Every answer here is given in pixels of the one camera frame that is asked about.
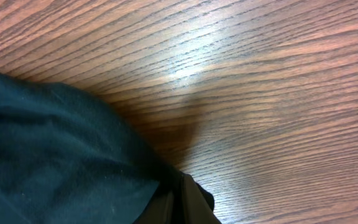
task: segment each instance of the dark fabric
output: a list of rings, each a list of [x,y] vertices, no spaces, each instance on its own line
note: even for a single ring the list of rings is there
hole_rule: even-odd
[[[182,179],[109,105],[0,74],[0,223],[133,223],[157,187],[173,192],[173,220]]]

